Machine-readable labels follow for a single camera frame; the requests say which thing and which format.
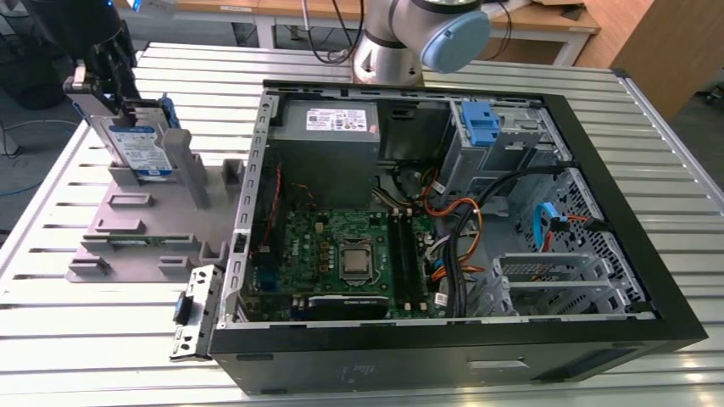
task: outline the wooden table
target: wooden table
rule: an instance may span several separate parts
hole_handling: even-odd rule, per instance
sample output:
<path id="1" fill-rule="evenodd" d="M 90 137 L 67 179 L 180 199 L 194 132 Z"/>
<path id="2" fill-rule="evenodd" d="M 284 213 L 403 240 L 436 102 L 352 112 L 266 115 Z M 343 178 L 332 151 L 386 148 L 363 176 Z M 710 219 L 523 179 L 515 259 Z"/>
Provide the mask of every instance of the wooden table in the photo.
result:
<path id="1" fill-rule="evenodd" d="M 338 0 L 342 18 L 347 27 L 356 27 L 360 21 L 359 0 Z M 331 0 L 308 0 L 310 25 L 340 28 L 342 24 Z M 512 34 L 516 40 L 562 42 L 554 65 L 571 66 L 576 62 L 588 37 L 602 29 L 591 15 L 584 12 L 579 21 L 560 16 L 559 7 L 530 4 L 511 13 Z M 179 0 L 175 19 L 252 23 L 258 27 L 259 46 L 276 48 L 275 26 L 303 25 L 300 0 Z M 492 21 L 491 37 L 504 38 L 507 16 Z"/>

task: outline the green circuit board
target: green circuit board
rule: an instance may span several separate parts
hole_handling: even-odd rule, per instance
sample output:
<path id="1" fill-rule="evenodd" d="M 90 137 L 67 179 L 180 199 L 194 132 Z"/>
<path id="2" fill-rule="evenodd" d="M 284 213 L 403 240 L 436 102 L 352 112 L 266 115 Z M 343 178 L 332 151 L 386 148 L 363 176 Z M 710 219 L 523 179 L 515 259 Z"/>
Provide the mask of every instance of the green circuit board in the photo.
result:
<path id="1" fill-rule="evenodd" d="M 294 315 L 284 306 L 280 307 L 280 303 L 284 304 L 288 298 L 319 295 L 383 296 L 391 300 L 391 318 L 430 317 L 434 308 L 423 278 L 422 255 L 424 237 L 432 225 L 427 217 L 415 217 L 412 223 L 427 309 L 419 305 L 406 309 L 395 302 L 387 212 L 296 211 L 288 214 L 287 219 L 282 267 L 262 271 L 258 277 L 263 287 L 259 293 L 262 308 L 270 314 L 268 319 L 294 320 Z M 352 260 L 360 260 L 359 269 L 354 268 L 358 264 L 352 265 Z"/>

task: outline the power supply label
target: power supply label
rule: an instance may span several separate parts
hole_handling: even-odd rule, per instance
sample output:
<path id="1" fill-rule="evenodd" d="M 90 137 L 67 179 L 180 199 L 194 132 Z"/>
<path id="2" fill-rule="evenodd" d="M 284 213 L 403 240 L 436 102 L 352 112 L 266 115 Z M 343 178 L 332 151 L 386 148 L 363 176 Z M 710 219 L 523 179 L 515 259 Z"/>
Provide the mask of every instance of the power supply label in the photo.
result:
<path id="1" fill-rule="evenodd" d="M 310 109 L 307 130 L 368 131 L 367 112 L 360 109 Z"/>
<path id="2" fill-rule="evenodd" d="M 172 167 L 167 153 L 156 145 L 159 135 L 151 126 L 110 128 L 116 147 L 128 166 L 142 176 L 170 176 Z"/>

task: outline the metal bracket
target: metal bracket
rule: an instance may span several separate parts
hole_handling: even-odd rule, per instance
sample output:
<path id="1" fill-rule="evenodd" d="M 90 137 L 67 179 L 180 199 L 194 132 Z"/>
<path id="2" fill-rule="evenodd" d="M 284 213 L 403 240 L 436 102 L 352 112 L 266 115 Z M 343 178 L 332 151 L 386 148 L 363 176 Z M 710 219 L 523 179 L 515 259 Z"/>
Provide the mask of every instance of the metal bracket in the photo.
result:
<path id="1" fill-rule="evenodd" d="M 176 334 L 170 359 L 172 362 L 207 361 L 216 309 L 219 307 L 222 268 L 198 267 L 191 272 L 190 285 L 179 297 L 174 321 Z"/>

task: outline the floor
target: floor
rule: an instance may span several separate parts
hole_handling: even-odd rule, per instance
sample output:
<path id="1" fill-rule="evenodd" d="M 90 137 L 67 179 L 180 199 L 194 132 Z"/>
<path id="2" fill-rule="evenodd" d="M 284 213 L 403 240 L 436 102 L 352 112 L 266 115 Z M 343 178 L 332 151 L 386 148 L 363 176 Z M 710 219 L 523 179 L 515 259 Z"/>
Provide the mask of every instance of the floor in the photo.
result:
<path id="1" fill-rule="evenodd" d="M 164 26 L 159 26 L 156 23 L 155 21 L 151 25 L 147 21 L 131 21 L 134 39 L 212 45 L 240 44 L 248 47 L 258 45 L 256 32 L 251 25 L 210 25 L 207 27 L 203 23 L 198 30 L 190 31 L 188 38 L 179 39 L 178 37 L 166 38 L 163 36 Z M 286 26 L 278 27 L 279 47 L 308 49 L 306 33 L 300 34 L 302 39 L 295 39 L 288 28 Z M 312 31 L 312 38 L 320 50 L 342 49 L 347 45 L 347 38 L 342 30 L 332 31 L 327 28 L 319 28 Z M 0 91 L 0 120 L 6 127 L 28 120 L 79 122 L 79 114 L 68 100 L 52 109 L 27 111 Z M 704 98 L 696 96 L 672 120 L 671 125 L 712 178 L 724 187 L 724 108 L 706 105 Z M 23 146 L 24 153 L 16 159 L 8 159 L 0 151 L 0 230 L 12 229 L 34 197 L 35 190 L 8 196 L 4 194 L 30 187 L 43 180 L 71 138 L 72 130 L 70 125 L 36 123 L 8 131 L 8 135 Z"/>

